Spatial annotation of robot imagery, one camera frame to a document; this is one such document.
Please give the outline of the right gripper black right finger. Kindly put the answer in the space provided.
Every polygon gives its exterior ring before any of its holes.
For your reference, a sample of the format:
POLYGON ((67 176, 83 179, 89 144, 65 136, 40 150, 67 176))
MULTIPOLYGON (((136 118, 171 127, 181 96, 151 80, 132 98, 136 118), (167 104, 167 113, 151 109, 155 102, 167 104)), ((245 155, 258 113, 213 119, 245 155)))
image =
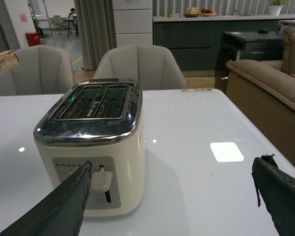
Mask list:
POLYGON ((295 178, 278 168, 274 154, 256 157, 252 165, 258 206, 263 199, 281 236, 295 236, 295 178))

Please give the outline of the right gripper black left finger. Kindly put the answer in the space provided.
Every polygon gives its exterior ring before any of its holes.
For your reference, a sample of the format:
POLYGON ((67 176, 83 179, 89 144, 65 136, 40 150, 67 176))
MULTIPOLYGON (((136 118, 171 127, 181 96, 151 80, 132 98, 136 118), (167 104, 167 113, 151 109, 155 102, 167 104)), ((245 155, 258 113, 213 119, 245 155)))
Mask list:
POLYGON ((92 163, 72 175, 0 236, 77 236, 90 195, 92 163))

